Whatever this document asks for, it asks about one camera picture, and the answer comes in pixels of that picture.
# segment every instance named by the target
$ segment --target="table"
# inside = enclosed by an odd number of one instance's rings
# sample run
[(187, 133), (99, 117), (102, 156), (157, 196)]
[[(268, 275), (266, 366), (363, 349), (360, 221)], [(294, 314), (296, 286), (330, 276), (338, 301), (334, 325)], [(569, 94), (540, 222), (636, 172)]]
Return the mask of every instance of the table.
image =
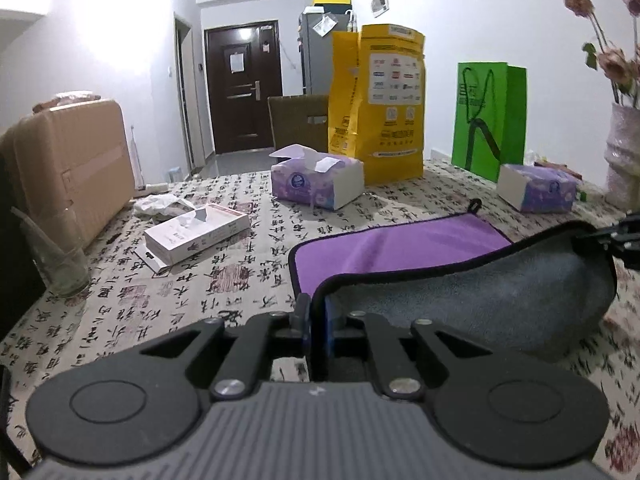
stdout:
[[(12, 372), (9, 434), (32, 461), (38, 459), (24, 421), (26, 401), (53, 374), (177, 330), (221, 317), (230, 326), (271, 310), (292, 310), (287, 254), (323, 235), (463, 212), (480, 198), (479, 213), (517, 241), (553, 225), (584, 219), (610, 225), (622, 212), (605, 203), (576, 203), (569, 214), (522, 215), (495, 193), (495, 185), (459, 168), (427, 161), (424, 176), (367, 192), (340, 211), (311, 209), (271, 196), (268, 172), (193, 180), (172, 186), (196, 205), (216, 202), (252, 218), (251, 230), (226, 240), (162, 274), (134, 254), (150, 221), (121, 211), (89, 247), (92, 286), (80, 298), (47, 294), (0, 344), (0, 362)], [(602, 388), (610, 425), (595, 462), (619, 479), (640, 473), (640, 282), (616, 263), (619, 287), (599, 330), (560, 363)], [(307, 380), (304, 361), (276, 363), (276, 380)]]

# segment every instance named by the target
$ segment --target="yellow paper bag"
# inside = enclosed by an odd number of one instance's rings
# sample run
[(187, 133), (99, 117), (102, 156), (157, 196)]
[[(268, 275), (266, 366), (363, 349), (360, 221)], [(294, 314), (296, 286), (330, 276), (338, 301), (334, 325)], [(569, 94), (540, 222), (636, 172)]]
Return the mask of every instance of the yellow paper bag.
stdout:
[(329, 152), (361, 160), (367, 185), (421, 176), (424, 36), (399, 25), (365, 25), (358, 36), (357, 73), (346, 69), (353, 63), (353, 41), (334, 37)]
[(354, 157), (347, 130), (358, 74), (358, 33), (334, 32), (334, 79), (329, 93), (329, 153)]

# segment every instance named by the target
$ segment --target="refrigerator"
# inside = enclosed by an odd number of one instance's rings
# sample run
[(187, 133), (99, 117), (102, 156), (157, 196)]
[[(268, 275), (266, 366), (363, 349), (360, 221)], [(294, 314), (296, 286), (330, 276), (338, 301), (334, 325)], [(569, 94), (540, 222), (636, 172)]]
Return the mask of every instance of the refrigerator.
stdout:
[(302, 91), (304, 94), (329, 95), (334, 75), (334, 44), (332, 34), (346, 31), (349, 17), (346, 14), (331, 14), (337, 22), (325, 36), (320, 36), (314, 27), (324, 14), (311, 13), (300, 16), (300, 54), (302, 56)]

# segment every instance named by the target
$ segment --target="door handle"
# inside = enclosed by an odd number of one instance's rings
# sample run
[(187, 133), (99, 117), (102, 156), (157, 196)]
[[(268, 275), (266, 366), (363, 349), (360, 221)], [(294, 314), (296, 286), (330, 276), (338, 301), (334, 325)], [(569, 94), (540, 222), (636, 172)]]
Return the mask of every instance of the door handle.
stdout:
[(260, 80), (259, 79), (255, 82), (255, 87), (251, 88), (251, 90), (255, 91), (255, 100), (259, 101), (260, 100)]

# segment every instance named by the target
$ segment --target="floor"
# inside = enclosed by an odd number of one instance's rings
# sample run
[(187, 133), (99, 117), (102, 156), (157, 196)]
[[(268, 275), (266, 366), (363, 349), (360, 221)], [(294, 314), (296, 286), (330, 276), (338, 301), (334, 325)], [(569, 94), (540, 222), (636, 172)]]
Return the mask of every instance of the floor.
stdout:
[(201, 178), (215, 178), (221, 175), (270, 170), (276, 163), (276, 160), (269, 156), (271, 152), (273, 152), (273, 148), (223, 153), (222, 155), (213, 154), (207, 160), (206, 166), (196, 174), (200, 174)]

